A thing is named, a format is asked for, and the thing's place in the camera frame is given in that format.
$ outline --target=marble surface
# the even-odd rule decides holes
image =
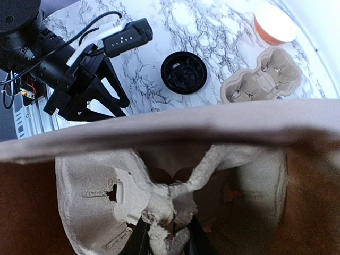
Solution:
[[[239,69],[254,68],[269,45],[256,33],[253,12],[264,0],[80,0],[47,19],[47,26],[68,40],[94,17],[118,10],[128,20],[147,18],[153,41],[112,59],[130,98],[130,115],[220,103],[221,83]],[[270,1],[279,5],[279,0]],[[303,71],[301,86],[290,98],[338,98],[337,91],[303,32],[282,46]],[[208,69],[206,85],[191,95],[179,95],[164,85],[163,60],[185,50],[200,56]],[[91,109],[107,113],[100,105]]]

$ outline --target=black lid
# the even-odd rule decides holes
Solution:
[[[161,65],[161,78],[173,92],[190,94],[200,90],[207,81],[204,62],[190,52],[169,55]]]

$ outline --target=orange container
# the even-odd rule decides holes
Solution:
[[[256,8],[254,23],[260,37],[269,44],[281,45],[296,38],[296,26],[292,19],[271,4],[264,3]]]

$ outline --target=black cable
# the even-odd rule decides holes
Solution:
[[[8,76],[7,76],[7,81],[9,80],[10,77],[11,77],[10,74],[8,74]],[[2,102],[3,102],[4,107],[5,107],[6,110],[11,109],[12,106],[13,106],[13,103],[14,103],[14,96],[15,96],[15,87],[16,87],[16,84],[13,84],[12,87],[13,87],[13,88],[12,88],[12,94],[11,94],[11,102],[10,102],[10,105],[7,105],[7,103],[6,103],[6,96],[7,96],[7,95],[6,95],[6,92],[5,92],[5,91],[3,92]]]
[[[60,45],[58,48],[54,49],[53,51],[47,53],[45,56],[32,61],[32,62],[36,62],[35,64],[33,64],[31,67],[26,68],[25,70],[23,70],[22,72],[20,72],[16,77],[13,77],[12,79],[8,80],[8,81],[4,81],[0,83],[1,85],[6,85],[12,81],[15,81],[16,79],[22,77],[23,75],[25,75],[26,73],[28,73],[29,71],[31,71],[34,67],[36,67],[37,65],[39,65],[42,61],[44,61],[46,58],[50,57],[50,55],[56,53],[57,51],[65,48],[67,45],[73,43],[75,40],[77,40],[83,33],[85,33],[90,27],[93,26],[93,24],[95,24],[98,20],[102,19],[105,16],[111,15],[111,14],[117,14],[119,16],[119,18],[122,18],[122,14],[120,12],[117,11],[110,11],[110,12],[106,12],[103,13],[102,15],[96,17],[95,19],[93,19],[86,27],[84,27],[79,33],[77,33],[74,37],[72,37],[70,40],[68,40],[66,43],[64,43],[63,45]]]
[[[81,45],[81,43],[83,42],[85,36],[87,36],[89,33],[92,33],[92,32],[94,32],[94,31],[97,31],[98,29],[99,29],[99,28],[92,28],[92,29],[90,29],[89,31],[86,31],[85,33],[83,33],[83,35],[82,35],[82,36],[80,37],[80,39],[79,39],[78,46]]]

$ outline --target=white wall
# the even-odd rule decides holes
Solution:
[[[340,1],[281,0],[304,30],[340,92]]]

